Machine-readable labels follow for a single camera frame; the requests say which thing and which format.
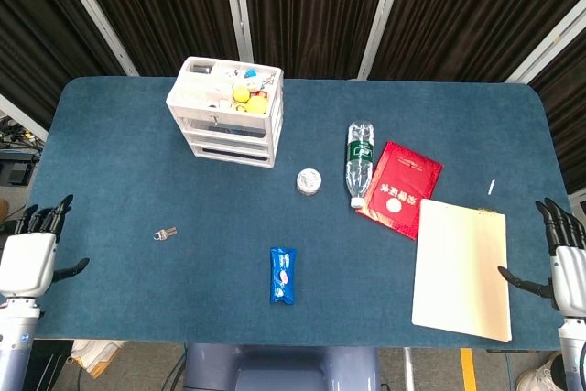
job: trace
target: key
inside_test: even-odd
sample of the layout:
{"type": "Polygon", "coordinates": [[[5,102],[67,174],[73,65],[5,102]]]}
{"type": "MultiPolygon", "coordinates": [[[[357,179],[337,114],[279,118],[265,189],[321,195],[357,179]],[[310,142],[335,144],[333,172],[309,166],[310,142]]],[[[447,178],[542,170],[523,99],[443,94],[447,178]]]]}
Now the key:
{"type": "Polygon", "coordinates": [[[177,228],[175,226],[169,229],[161,229],[155,232],[155,240],[167,240],[171,235],[175,235],[176,233],[177,228]]]}

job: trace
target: table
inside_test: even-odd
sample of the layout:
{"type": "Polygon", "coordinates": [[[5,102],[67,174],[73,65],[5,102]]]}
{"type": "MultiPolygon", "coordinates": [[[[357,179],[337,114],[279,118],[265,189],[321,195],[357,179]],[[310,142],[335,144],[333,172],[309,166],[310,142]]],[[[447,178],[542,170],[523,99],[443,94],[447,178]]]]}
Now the table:
{"type": "Polygon", "coordinates": [[[165,105],[173,82],[93,77],[64,90],[31,201],[74,194],[57,267],[91,263],[41,299],[39,337],[559,346],[558,313],[515,289],[510,343],[412,325],[416,244],[354,213],[344,183],[347,127],[368,119],[376,160],[392,140],[441,162],[433,198],[506,214],[509,267],[546,281],[534,201],[568,200],[528,86],[288,80],[277,163],[265,169],[194,157],[165,105]],[[296,191],[307,167],[323,178],[313,197],[296,191]],[[179,233],[153,240],[170,226],[179,233]],[[294,306],[269,302],[272,246],[298,249],[294,306]]]}

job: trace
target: red booklet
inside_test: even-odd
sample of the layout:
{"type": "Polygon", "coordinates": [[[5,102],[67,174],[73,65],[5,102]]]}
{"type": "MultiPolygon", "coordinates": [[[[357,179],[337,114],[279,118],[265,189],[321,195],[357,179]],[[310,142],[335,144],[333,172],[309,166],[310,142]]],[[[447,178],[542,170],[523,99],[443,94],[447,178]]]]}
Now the red booklet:
{"type": "Polygon", "coordinates": [[[442,168],[434,160],[387,142],[358,212],[415,240],[419,204],[431,197],[442,168]]]}

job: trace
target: robotic hand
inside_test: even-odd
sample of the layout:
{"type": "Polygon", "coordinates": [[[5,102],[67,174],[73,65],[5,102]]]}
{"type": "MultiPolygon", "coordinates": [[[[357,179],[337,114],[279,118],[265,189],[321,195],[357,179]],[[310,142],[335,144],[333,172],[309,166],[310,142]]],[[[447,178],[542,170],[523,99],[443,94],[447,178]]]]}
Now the robotic hand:
{"type": "Polygon", "coordinates": [[[504,267],[498,270],[516,288],[551,299],[564,317],[558,329],[568,391],[586,391],[586,231],[552,199],[536,206],[546,225],[552,278],[546,285],[523,281],[504,267]]]}
{"type": "Polygon", "coordinates": [[[74,267],[53,271],[72,200],[69,195],[55,208],[36,214],[37,205],[27,208],[16,223],[15,234],[6,240],[0,262],[0,294],[6,298],[0,306],[0,391],[22,389],[41,316],[36,299],[51,283],[79,274],[90,262],[83,258],[74,267]]]}

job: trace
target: yellow ball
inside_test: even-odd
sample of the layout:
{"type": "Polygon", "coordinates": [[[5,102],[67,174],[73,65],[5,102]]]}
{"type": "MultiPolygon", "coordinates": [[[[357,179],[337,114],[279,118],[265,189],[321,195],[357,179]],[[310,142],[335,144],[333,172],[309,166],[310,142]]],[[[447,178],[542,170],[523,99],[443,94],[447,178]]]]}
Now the yellow ball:
{"type": "Polygon", "coordinates": [[[233,97],[238,103],[248,103],[250,92],[246,89],[246,86],[236,86],[233,90],[233,97]]]}
{"type": "Polygon", "coordinates": [[[249,114],[264,114],[266,112],[266,98],[261,95],[253,95],[246,104],[246,111],[249,114]]]}

